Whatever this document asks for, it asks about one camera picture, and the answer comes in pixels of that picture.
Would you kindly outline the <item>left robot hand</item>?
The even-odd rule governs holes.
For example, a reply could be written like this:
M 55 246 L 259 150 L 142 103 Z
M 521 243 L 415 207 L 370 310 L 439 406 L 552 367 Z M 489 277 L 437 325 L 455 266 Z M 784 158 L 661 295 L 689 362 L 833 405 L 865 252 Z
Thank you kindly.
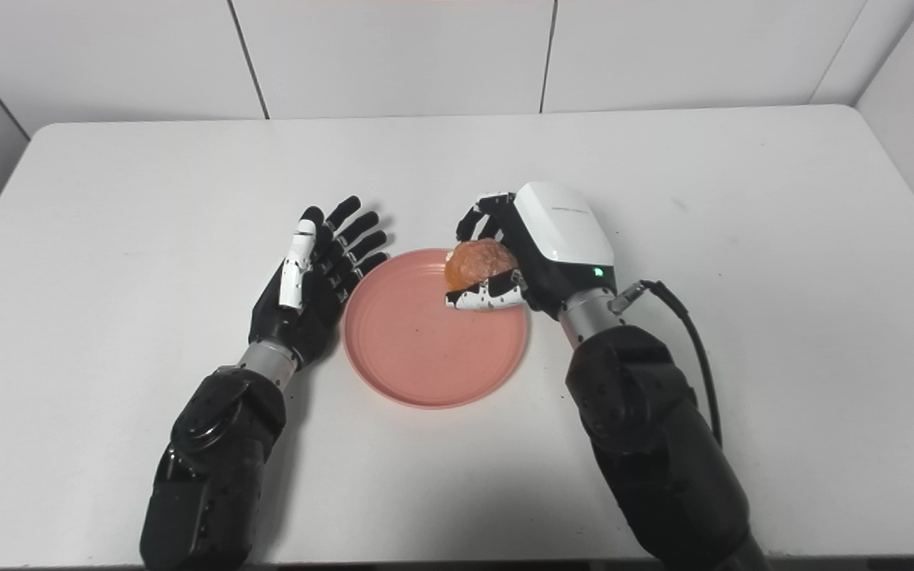
M 356 196 L 326 214 L 310 206 L 252 311 L 249 343 L 283 348 L 301 371 L 322 357 L 358 284 L 388 254 L 387 235 Z

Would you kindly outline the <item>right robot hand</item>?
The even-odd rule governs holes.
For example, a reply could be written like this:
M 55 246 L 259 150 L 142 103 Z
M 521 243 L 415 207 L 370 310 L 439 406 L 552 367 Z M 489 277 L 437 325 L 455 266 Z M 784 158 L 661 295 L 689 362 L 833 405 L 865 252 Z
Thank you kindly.
M 475 279 L 446 293 L 460 310 L 526 305 L 558 319 L 570 298 L 616 289 L 612 244 L 581 193 L 533 182 L 476 200 L 457 224 L 459 243 L 493 239 L 512 254 L 515 270 Z

